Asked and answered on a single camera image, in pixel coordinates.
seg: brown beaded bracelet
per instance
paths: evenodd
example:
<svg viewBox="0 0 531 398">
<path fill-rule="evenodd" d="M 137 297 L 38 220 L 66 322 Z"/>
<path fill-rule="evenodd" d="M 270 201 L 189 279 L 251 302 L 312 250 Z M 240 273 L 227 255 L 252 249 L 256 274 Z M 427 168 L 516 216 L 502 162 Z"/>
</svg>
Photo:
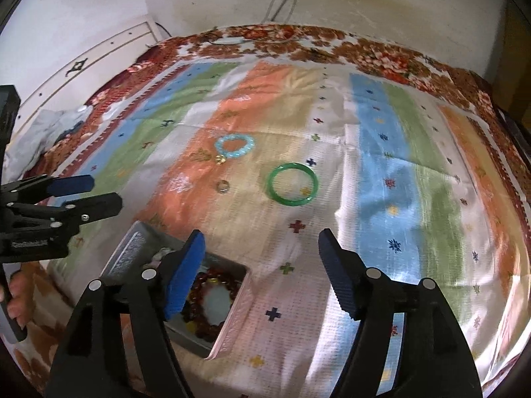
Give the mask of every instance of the brown beaded bracelet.
<svg viewBox="0 0 531 398">
<path fill-rule="evenodd" d="M 240 285 L 228 272 L 223 272 L 216 268 L 210 268 L 206 272 L 200 272 L 195 276 L 192 290 L 188 294 L 188 299 L 184 308 L 181 311 L 185 323 L 193 321 L 195 323 L 195 336 L 209 343 L 213 343 L 221 332 L 221 328 L 225 324 L 222 321 L 219 325 L 211 325 L 208 323 L 204 315 L 203 299 L 204 299 L 204 284 L 210 282 L 212 284 L 221 283 L 230 293 L 231 304 L 238 295 Z"/>
</svg>

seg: black cross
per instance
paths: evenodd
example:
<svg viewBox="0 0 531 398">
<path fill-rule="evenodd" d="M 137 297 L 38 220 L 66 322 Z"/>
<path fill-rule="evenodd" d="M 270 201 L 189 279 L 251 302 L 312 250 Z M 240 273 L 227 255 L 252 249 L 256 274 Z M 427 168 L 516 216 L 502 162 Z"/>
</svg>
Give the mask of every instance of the black cross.
<svg viewBox="0 0 531 398">
<path fill-rule="evenodd" d="M 271 311 L 266 311 L 265 312 L 265 315 L 269 316 L 269 321 L 274 321 L 275 319 L 280 319 L 281 318 L 282 314 L 277 312 L 277 310 L 278 310 L 277 307 L 273 307 L 273 309 Z"/>
<path fill-rule="evenodd" d="M 82 71 L 83 70 L 83 66 L 85 65 L 87 60 L 88 60 L 88 58 L 85 58 L 82 61 L 76 61 L 74 63 L 74 65 L 72 66 L 72 68 L 69 71 L 66 72 L 65 77 L 68 77 L 68 74 L 73 72 L 73 71 Z"/>
</svg>

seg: orange stripe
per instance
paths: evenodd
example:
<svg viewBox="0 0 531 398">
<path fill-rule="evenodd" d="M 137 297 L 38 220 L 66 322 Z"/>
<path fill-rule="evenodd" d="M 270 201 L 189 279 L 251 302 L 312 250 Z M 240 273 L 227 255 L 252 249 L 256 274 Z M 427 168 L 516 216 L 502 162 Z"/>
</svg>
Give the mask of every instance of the orange stripe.
<svg viewBox="0 0 531 398">
<path fill-rule="evenodd" d="M 166 232 L 181 239 L 186 239 L 193 229 L 200 228 L 208 211 L 215 207 L 216 182 L 233 164 L 233 160 L 227 160 L 221 166 L 216 165 L 216 137 L 212 136 L 212 131 L 252 132 L 281 94 L 291 70 L 291 66 L 257 63 L 166 171 L 137 219 L 162 226 Z M 172 179 L 180 174 L 187 176 L 193 187 L 181 193 L 170 191 Z"/>
<path fill-rule="evenodd" d="M 492 158 L 468 118 L 445 106 L 440 109 L 465 152 L 492 230 L 495 273 L 508 305 L 501 320 L 498 344 L 499 355 L 505 357 L 518 338 L 515 333 L 523 330 L 529 317 L 526 313 L 529 265 L 521 223 Z"/>
</svg>

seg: gray handle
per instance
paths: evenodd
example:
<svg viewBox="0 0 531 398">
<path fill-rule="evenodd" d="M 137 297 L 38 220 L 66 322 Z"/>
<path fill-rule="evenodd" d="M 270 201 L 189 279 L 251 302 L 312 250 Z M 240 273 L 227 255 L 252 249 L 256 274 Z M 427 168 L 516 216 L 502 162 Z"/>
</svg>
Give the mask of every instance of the gray handle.
<svg viewBox="0 0 531 398">
<path fill-rule="evenodd" d="M 4 300 L 0 302 L 2 309 L 0 310 L 0 333 L 2 333 L 11 344 L 15 344 L 19 341 L 24 341 L 28 336 L 28 330 L 26 328 L 20 328 L 16 320 L 9 317 L 7 313 L 7 304 L 13 299 L 11 292 L 9 291 L 9 282 L 11 277 L 20 271 L 20 263 L 4 263 L 3 268 L 0 268 L 0 286 L 4 288 Z"/>
</svg>

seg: green bangle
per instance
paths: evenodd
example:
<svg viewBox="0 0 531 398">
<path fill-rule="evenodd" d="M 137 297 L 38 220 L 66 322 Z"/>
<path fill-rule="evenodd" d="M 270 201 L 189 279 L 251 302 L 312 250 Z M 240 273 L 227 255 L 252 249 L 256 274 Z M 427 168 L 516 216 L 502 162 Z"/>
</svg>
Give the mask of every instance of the green bangle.
<svg viewBox="0 0 531 398">
<path fill-rule="evenodd" d="M 273 180 L 283 170 L 288 170 L 288 169 L 302 170 L 304 173 L 307 173 L 308 175 L 310 175 L 310 178 L 312 178 L 313 188 L 312 188 L 312 192 L 307 197 L 303 199 L 289 200 L 289 199 L 280 197 L 274 191 Z M 270 173 L 269 177 L 267 178 L 267 191 L 269 191 L 269 195 L 271 196 L 271 198 L 275 202 L 278 202 L 286 206 L 306 205 L 308 202 L 311 202 L 311 200 L 315 197 L 315 195 L 317 194 L 318 188 L 319 188 L 319 180 L 317 179 L 317 176 L 315 175 L 315 173 L 313 173 L 313 170 L 311 170 L 308 166 L 301 165 L 301 163 L 284 163 L 283 165 L 280 165 L 274 168 L 272 173 Z"/>
</svg>

